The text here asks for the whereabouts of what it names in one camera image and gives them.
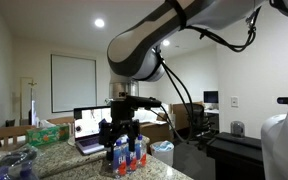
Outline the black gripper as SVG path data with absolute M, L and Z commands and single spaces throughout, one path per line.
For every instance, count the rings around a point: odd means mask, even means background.
M 111 103 L 112 121 L 100 124 L 99 143 L 105 146 L 106 160 L 114 159 L 114 144 L 121 135 L 127 138 L 127 163 L 137 163 L 137 136 L 139 134 L 139 122 L 133 121 L 134 110 L 126 101 L 113 101 Z

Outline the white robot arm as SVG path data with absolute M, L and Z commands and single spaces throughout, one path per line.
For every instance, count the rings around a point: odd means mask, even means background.
M 241 19 L 255 24 L 264 3 L 288 17 L 288 0 L 165 0 L 133 27 L 114 37 L 107 48 L 111 81 L 156 81 L 164 74 L 157 46 L 186 28 L 207 36 Z M 277 99 L 288 106 L 288 97 Z M 288 112 L 265 121 L 261 129 L 266 180 L 288 180 Z

